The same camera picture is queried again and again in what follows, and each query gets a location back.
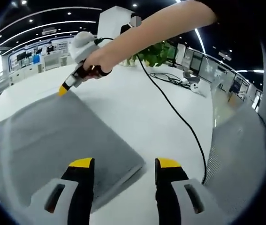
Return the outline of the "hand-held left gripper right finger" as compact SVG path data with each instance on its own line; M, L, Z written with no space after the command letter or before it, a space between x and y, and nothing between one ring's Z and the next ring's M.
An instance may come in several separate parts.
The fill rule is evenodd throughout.
M173 159L155 159L155 185L160 225L218 225L220 208L209 191L189 179Z

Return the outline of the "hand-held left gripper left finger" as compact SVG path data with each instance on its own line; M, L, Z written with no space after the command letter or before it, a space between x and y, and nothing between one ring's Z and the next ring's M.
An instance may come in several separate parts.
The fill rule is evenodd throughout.
M52 179L31 197L24 214L31 225L88 225L94 197L95 159L69 164L60 179Z

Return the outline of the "person's right hand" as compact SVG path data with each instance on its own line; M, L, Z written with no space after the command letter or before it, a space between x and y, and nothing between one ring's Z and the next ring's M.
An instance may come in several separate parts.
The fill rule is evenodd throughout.
M84 70L89 71L89 69L93 66L100 66L102 73L110 73L113 69L112 63L109 61L109 58L106 56L102 49L94 51L84 61ZM83 78L83 81L85 82L90 79L100 79L103 77L101 75L102 73L98 73L97 71L88 72L88 75Z

